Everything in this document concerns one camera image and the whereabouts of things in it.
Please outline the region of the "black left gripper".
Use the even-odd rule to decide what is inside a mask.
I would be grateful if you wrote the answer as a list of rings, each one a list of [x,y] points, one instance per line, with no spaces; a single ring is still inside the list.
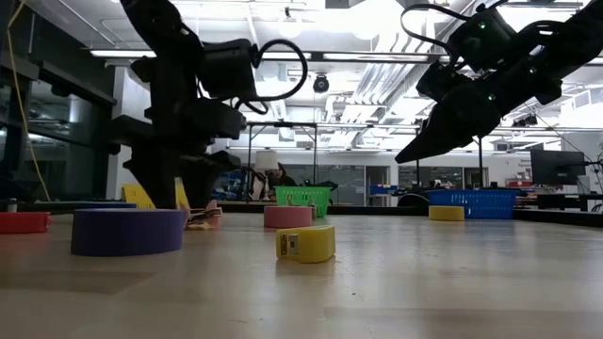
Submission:
[[[216,138],[238,139],[247,121],[229,105],[207,98],[175,106],[173,111],[146,109],[148,122],[120,115],[108,125],[106,151],[119,152],[121,146],[160,146],[187,154],[204,153]],[[175,166],[168,153],[132,153],[123,164],[142,186],[158,209],[175,209]],[[182,158],[181,179],[189,206],[205,208],[219,177],[241,168],[239,157],[219,151]]]

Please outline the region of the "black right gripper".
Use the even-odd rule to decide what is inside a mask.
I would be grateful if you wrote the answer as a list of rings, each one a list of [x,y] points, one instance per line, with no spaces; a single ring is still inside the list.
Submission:
[[[463,52],[433,63],[416,90],[436,101],[419,134],[395,157],[416,161],[463,148],[489,135],[500,119],[530,98],[561,96],[563,57],[551,48]]]

